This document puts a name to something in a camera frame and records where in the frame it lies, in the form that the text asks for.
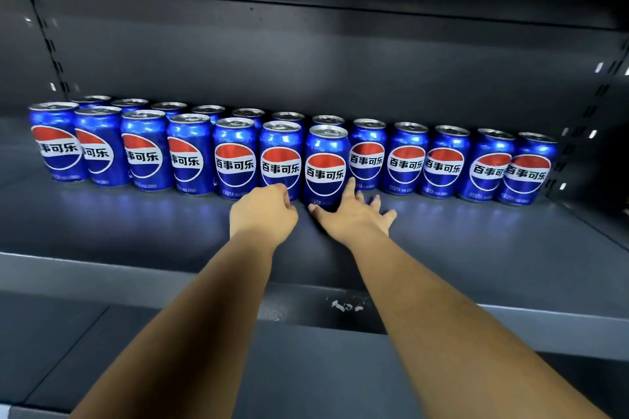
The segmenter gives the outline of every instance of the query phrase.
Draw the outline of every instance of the forearm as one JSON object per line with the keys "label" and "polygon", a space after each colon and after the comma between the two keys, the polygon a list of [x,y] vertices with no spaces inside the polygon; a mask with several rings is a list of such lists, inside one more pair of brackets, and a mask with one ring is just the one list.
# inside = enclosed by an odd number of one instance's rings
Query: forearm
{"label": "forearm", "polygon": [[121,353],[73,418],[229,418],[271,270],[237,234]]}
{"label": "forearm", "polygon": [[603,417],[498,321],[376,230],[348,243],[431,418]]}

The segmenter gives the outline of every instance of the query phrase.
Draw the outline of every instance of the aluminum can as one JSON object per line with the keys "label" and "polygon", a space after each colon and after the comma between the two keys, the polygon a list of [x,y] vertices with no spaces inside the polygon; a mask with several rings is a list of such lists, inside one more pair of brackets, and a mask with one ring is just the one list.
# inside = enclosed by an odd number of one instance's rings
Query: aluminum can
{"label": "aluminum can", "polygon": [[537,133],[518,133],[516,150],[496,190],[500,202],[523,206],[535,201],[557,156],[557,141]]}
{"label": "aluminum can", "polygon": [[258,185],[258,132],[250,118],[223,118],[214,128],[218,193],[240,199]]}
{"label": "aluminum can", "polygon": [[252,119],[256,125],[258,134],[262,131],[262,118],[264,117],[264,111],[258,108],[238,108],[232,110],[232,116],[237,118],[249,118]]}
{"label": "aluminum can", "polygon": [[347,183],[350,142],[340,126],[316,125],[306,138],[303,201],[322,207],[338,204]]}
{"label": "aluminum can", "polygon": [[209,122],[213,125],[215,125],[216,122],[223,117],[224,111],[225,107],[219,105],[201,105],[195,106],[192,109],[192,113],[197,113],[199,115],[208,115]]}
{"label": "aluminum can", "polygon": [[301,191],[301,155],[304,137],[301,126],[291,121],[269,121],[260,134],[260,186],[282,183],[291,201]]}
{"label": "aluminum can", "polygon": [[436,126],[426,154],[420,192],[434,199],[454,195],[470,149],[470,132],[456,126]]}
{"label": "aluminum can", "polygon": [[92,181],[99,186],[131,182],[129,163],[120,133],[121,108],[98,106],[75,111],[74,127]]}
{"label": "aluminum can", "polygon": [[166,125],[162,111],[137,110],[122,115],[122,140],[133,183],[142,191],[156,192],[174,185],[169,162]]}
{"label": "aluminum can", "polygon": [[343,126],[345,120],[340,116],[334,115],[317,115],[313,116],[313,126],[317,125],[331,125],[331,126]]}
{"label": "aluminum can", "polygon": [[145,110],[148,103],[148,100],[143,100],[141,98],[127,98],[125,100],[114,100],[111,102],[111,105],[121,108],[122,114],[125,114],[132,113],[137,110]]}
{"label": "aluminum can", "polygon": [[176,101],[167,101],[165,103],[154,103],[151,105],[152,110],[159,110],[166,113],[166,117],[171,119],[173,116],[180,115],[188,107],[185,103],[177,103]]}
{"label": "aluminum can", "polygon": [[86,97],[75,98],[70,100],[72,103],[76,103],[79,108],[97,108],[99,106],[109,106],[111,97],[104,95],[88,95]]}
{"label": "aluminum can", "polygon": [[356,178],[358,191],[376,189],[384,164],[387,125],[369,118],[354,120],[350,132],[350,173]]}
{"label": "aluminum can", "polygon": [[490,201],[515,152],[515,136],[504,131],[480,128],[463,165],[457,194],[470,202]]}
{"label": "aluminum can", "polygon": [[306,117],[301,113],[295,113],[294,111],[278,111],[273,113],[271,117],[277,121],[290,121],[291,123],[297,123],[301,126],[301,135],[306,134]]}
{"label": "aluminum can", "polygon": [[183,194],[204,196],[214,191],[212,128],[208,115],[184,113],[170,119],[170,162],[177,190]]}
{"label": "aluminum can", "polygon": [[386,169],[382,170],[382,191],[398,196],[414,192],[428,148],[428,128],[408,121],[395,123],[386,150]]}
{"label": "aluminum can", "polygon": [[31,132],[52,178],[60,183],[89,179],[81,143],[74,130],[76,103],[52,101],[31,105]]}

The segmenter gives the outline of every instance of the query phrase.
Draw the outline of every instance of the pepsi logo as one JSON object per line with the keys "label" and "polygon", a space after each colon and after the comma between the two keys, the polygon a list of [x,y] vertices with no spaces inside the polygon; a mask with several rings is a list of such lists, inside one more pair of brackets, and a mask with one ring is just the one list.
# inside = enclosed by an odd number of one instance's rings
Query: pepsi logo
{"label": "pepsi logo", "polygon": [[546,180],[550,165],[550,160],[539,154],[517,155],[506,169],[505,185],[518,194],[533,193]]}
{"label": "pepsi logo", "polygon": [[491,192],[500,184],[500,179],[511,161],[511,154],[491,153],[477,157],[470,165],[470,180],[481,191]]}
{"label": "pepsi logo", "polygon": [[134,177],[145,179],[159,171],[163,156],[158,145],[150,139],[130,133],[123,133],[122,141]]}
{"label": "pepsi logo", "polygon": [[410,184],[420,176],[425,158],[426,151],[422,147],[399,146],[389,153],[387,170],[389,170],[389,175],[398,183]]}
{"label": "pepsi logo", "polygon": [[346,170],[345,160],[338,154],[312,154],[306,160],[306,184],[319,196],[331,196],[343,185]]}
{"label": "pepsi logo", "polygon": [[269,147],[260,156],[260,173],[266,185],[283,183],[290,189],[299,180],[301,156],[290,147]]}
{"label": "pepsi logo", "polygon": [[225,142],[214,150],[216,173],[226,186],[239,188],[256,173],[256,155],[244,144]]}
{"label": "pepsi logo", "polygon": [[176,137],[168,137],[170,162],[174,168],[174,176],[180,183],[188,183],[196,179],[203,170],[203,155],[199,149]]}
{"label": "pepsi logo", "polygon": [[77,138],[83,147],[87,169],[92,174],[104,173],[114,162],[114,150],[109,143],[93,133],[76,128]]}
{"label": "pepsi logo", "polygon": [[361,181],[378,175],[384,162],[384,146],[373,141],[359,142],[350,149],[350,171]]}
{"label": "pepsi logo", "polygon": [[52,126],[35,125],[31,128],[39,145],[43,161],[50,169],[64,171],[81,160],[83,150],[74,134]]}
{"label": "pepsi logo", "polygon": [[436,147],[428,153],[424,177],[433,186],[449,186],[459,177],[464,161],[460,151],[451,147]]}

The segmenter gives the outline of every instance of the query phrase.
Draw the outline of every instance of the human hand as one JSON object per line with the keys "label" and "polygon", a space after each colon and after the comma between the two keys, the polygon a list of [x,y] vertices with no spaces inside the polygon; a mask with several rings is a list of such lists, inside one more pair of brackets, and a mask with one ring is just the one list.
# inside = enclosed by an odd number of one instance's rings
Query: human hand
{"label": "human hand", "polygon": [[295,224],[297,210],[283,184],[255,188],[230,210],[230,238],[237,233],[252,235],[272,250],[286,240]]}
{"label": "human hand", "polygon": [[370,205],[365,204],[362,192],[354,194],[356,179],[350,177],[343,191],[341,205],[334,213],[318,205],[310,204],[308,210],[334,240],[348,245],[353,239],[373,232],[389,236],[389,227],[397,217],[397,212],[380,215],[380,196],[376,195]]}

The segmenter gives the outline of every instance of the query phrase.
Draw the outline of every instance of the silver can top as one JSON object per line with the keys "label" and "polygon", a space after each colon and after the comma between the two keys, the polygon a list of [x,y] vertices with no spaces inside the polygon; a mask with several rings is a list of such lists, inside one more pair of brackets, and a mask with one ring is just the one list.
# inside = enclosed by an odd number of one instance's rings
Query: silver can top
{"label": "silver can top", "polygon": [[342,125],[345,124],[345,120],[340,116],[318,115],[313,117],[313,123],[320,123],[324,125]]}
{"label": "silver can top", "polygon": [[506,131],[499,131],[497,129],[478,128],[478,132],[487,137],[502,139],[504,141],[513,141],[515,139],[515,136],[513,134],[507,133]]}
{"label": "silver can top", "polygon": [[522,133],[518,133],[518,136],[521,136],[524,139],[528,139],[529,141],[535,141],[535,142],[546,142],[549,144],[554,144],[557,142],[555,138],[552,138],[550,136],[546,136],[543,134],[538,134],[538,133],[522,132]]}
{"label": "silver can top", "polygon": [[341,126],[316,125],[310,128],[310,133],[327,139],[341,139],[347,137],[347,129]]}
{"label": "silver can top", "polygon": [[88,95],[71,101],[80,105],[81,103],[94,103],[95,101],[111,101],[111,97],[106,97],[105,95]]}
{"label": "silver can top", "polygon": [[258,108],[237,108],[232,110],[232,115],[243,118],[259,118],[264,116],[264,111]]}
{"label": "silver can top", "polygon": [[122,111],[122,108],[117,106],[98,106],[97,108],[81,108],[76,110],[75,113],[83,116],[106,116],[106,115],[118,115]]}
{"label": "silver can top", "polygon": [[221,128],[235,128],[235,129],[251,128],[251,126],[255,124],[256,124],[255,121],[249,118],[238,118],[238,117],[223,118],[216,122],[216,126],[220,126]]}
{"label": "silver can top", "polygon": [[470,132],[465,128],[459,128],[458,126],[439,125],[435,126],[435,131],[438,133],[449,134],[450,136],[466,137],[470,135]]}
{"label": "silver can top", "polygon": [[151,108],[154,110],[161,111],[174,111],[174,110],[184,110],[188,105],[185,103],[178,103],[177,101],[167,101],[165,103],[156,103],[155,105],[151,105]]}
{"label": "silver can top", "polygon": [[157,120],[166,116],[166,113],[160,110],[137,110],[131,113],[123,113],[122,118],[125,120]]}
{"label": "silver can top", "polygon": [[294,111],[278,111],[273,113],[274,120],[281,121],[303,121],[306,117],[301,113],[295,113]]}
{"label": "silver can top", "polygon": [[419,123],[412,123],[410,121],[398,121],[394,124],[394,126],[400,131],[404,131],[407,133],[427,133],[429,131],[424,125],[420,125]]}
{"label": "silver can top", "polygon": [[28,106],[31,111],[67,111],[75,110],[79,107],[78,103],[70,101],[48,101],[47,103],[36,103]]}
{"label": "silver can top", "polygon": [[208,115],[202,115],[200,113],[184,113],[182,115],[173,116],[170,119],[171,123],[179,123],[179,124],[198,124],[198,123],[206,123],[209,121]]}
{"label": "silver can top", "polygon": [[215,113],[222,113],[224,111],[225,107],[219,105],[201,105],[195,106],[192,109],[193,113],[201,113],[203,115],[213,115]]}
{"label": "silver can top", "polygon": [[148,100],[141,98],[125,98],[124,100],[114,100],[111,102],[112,106],[119,106],[120,108],[128,108],[130,106],[144,106],[148,105]]}
{"label": "silver can top", "polygon": [[365,129],[385,129],[387,127],[386,123],[371,118],[358,118],[354,120],[354,125]]}
{"label": "silver can top", "polygon": [[268,121],[262,125],[264,129],[268,129],[269,131],[278,131],[284,133],[294,133],[295,131],[300,131],[301,126],[297,123],[291,123],[290,121]]}

